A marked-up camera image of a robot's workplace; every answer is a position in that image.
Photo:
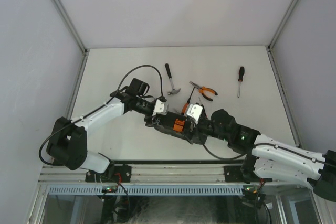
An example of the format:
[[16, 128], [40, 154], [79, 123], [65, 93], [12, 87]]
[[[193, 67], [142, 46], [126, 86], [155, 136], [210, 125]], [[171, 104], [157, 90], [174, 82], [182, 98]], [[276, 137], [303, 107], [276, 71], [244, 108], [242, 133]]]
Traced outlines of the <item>black plastic tool case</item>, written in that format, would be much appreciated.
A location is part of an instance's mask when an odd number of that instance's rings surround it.
[[[187, 134], [190, 131], [191, 120], [186, 118], [181, 114], [176, 114], [173, 112], [168, 112], [167, 115], [160, 115], [162, 117], [163, 128], [154, 128], [155, 130], [170, 135], [173, 137], [180, 138], [182, 140], [187, 141]], [[206, 140], [200, 140], [200, 144], [202, 145], [206, 142]]]

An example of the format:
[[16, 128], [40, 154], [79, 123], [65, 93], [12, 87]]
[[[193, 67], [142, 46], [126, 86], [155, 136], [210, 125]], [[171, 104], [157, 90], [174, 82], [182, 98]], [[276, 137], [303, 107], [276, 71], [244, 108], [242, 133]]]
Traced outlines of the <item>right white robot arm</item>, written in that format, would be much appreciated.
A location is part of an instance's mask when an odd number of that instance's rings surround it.
[[317, 196], [335, 201], [335, 151], [308, 151], [268, 137], [258, 130], [238, 124], [223, 109], [210, 119], [200, 105], [190, 105], [185, 115], [194, 124], [196, 135], [225, 140], [230, 149], [242, 154], [242, 178], [280, 180], [311, 189]]

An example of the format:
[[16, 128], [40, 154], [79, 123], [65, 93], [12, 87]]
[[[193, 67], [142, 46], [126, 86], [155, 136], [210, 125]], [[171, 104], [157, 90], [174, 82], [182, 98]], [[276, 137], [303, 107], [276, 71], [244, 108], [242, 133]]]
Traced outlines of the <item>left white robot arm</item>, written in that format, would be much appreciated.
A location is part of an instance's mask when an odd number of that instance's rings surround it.
[[50, 166], [65, 166], [69, 170], [92, 170], [103, 182], [113, 180], [115, 169], [110, 166], [112, 161], [88, 149], [88, 136], [128, 111], [148, 117], [162, 112], [165, 96], [150, 102], [146, 100], [148, 90], [147, 83], [134, 78], [129, 86], [118, 88], [110, 94], [107, 102], [93, 111], [72, 119], [60, 117], [39, 149], [41, 161]]

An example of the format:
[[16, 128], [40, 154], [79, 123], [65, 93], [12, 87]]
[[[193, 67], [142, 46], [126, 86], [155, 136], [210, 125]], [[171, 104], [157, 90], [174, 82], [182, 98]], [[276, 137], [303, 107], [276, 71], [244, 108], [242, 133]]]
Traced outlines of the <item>orange grip bit screwdriver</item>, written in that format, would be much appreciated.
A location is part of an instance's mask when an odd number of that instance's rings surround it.
[[187, 109], [187, 107], [188, 107], [189, 104], [190, 104], [191, 97], [192, 97], [192, 94], [193, 94], [194, 90], [195, 90], [195, 87], [193, 87], [193, 89], [192, 89], [192, 91], [191, 91], [191, 94], [190, 94], [189, 98], [187, 99], [186, 103], [184, 104], [184, 106], [183, 106], [183, 108], [182, 108], [182, 111], [181, 111], [181, 114], [182, 114], [182, 115], [185, 114], [186, 109]]

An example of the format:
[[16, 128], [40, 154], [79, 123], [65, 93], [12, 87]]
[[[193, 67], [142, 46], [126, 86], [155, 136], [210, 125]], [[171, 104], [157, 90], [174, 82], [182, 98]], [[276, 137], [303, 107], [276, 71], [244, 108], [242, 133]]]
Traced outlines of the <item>black handled claw hammer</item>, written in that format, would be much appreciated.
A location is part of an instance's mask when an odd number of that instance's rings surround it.
[[167, 76], [169, 78], [169, 81], [170, 81], [170, 84], [171, 84], [171, 87], [172, 87], [172, 90], [171, 91], [168, 91], [168, 95], [176, 95], [180, 92], [180, 88], [175, 88], [175, 85], [173, 83], [173, 79], [172, 79], [172, 74], [171, 74], [171, 71], [170, 71], [170, 66], [168, 63], [165, 64], [165, 69], [166, 69], [166, 72], [167, 72]]

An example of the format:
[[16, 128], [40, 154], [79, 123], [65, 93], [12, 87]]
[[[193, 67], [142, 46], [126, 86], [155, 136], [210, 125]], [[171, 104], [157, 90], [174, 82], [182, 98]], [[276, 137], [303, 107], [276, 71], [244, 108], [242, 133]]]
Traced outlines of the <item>orange handled needle-nose pliers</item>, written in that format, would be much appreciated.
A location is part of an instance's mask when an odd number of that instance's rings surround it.
[[210, 98], [209, 96], [206, 95], [207, 92], [211, 93], [211, 94], [213, 94], [215, 96], [218, 96], [218, 93], [215, 90], [211, 89], [211, 88], [208, 88], [208, 87], [205, 87], [205, 86], [200, 86], [200, 85], [198, 85], [198, 84], [196, 84], [196, 83], [194, 83], [192, 81], [190, 81], [190, 84], [193, 87], [195, 87], [199, 91], [199, 93], [203, 96], [203, 98], [206, 99], [207, 101], [210, 101], [210, 102], [213, 101], [212, 98]]

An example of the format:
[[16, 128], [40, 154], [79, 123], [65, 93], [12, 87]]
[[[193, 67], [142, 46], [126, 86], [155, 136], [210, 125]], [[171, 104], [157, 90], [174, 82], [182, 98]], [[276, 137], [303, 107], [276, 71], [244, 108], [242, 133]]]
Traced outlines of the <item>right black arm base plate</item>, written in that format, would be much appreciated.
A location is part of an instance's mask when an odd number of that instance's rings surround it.
[[241, 166], [227, 165], [224, 166], [225, 182], [227, 183], [246, 183], [245, 178], [241, 172]]

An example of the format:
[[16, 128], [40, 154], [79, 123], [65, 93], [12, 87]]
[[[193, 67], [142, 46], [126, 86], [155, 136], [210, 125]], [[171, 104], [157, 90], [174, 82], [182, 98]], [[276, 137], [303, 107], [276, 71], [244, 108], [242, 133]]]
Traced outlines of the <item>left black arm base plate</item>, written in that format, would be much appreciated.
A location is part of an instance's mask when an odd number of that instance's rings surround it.
[[132, 173], [132, 167], [129, 165], [112, 164], [102, 174], [89, 170], [86, 173], [85, 182], [87, 183], [107, 183], [107, 182], [129, 183], [131, 181], [131, 173]]

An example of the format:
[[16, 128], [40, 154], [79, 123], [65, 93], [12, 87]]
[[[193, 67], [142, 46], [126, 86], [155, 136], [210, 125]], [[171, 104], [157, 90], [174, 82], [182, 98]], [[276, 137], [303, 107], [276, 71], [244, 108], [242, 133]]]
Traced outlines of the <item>black orange handled screwdriver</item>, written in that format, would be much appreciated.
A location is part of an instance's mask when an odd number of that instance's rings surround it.
[[244, 74], [245, 74], [245, 67], [241, 66], [238, 73], [238, 92], [237, 92], [238, 98], [240, 98], [241, 83], [243, 82]]

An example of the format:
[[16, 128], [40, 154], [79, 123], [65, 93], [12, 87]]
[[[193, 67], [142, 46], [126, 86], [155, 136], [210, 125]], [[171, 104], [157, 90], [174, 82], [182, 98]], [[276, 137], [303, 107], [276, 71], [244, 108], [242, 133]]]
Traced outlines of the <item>aluminium front frame rail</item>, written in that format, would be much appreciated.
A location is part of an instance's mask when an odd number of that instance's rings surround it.
[[[132, 167], [129, 184], [222, 184], [225, 182], [224, 166], [239, 164], [125, 164]], [[43, 167], [38, 182], [43, 184], [86, 183], [88, 171], [71, 171], [65, 167]], [[283, 167], [271, 161], [262, 161], [260, 177], [253, 176], [246, 182], [268, 180], [281, 184], [303, 184], [312, 175], [299, 169]]]

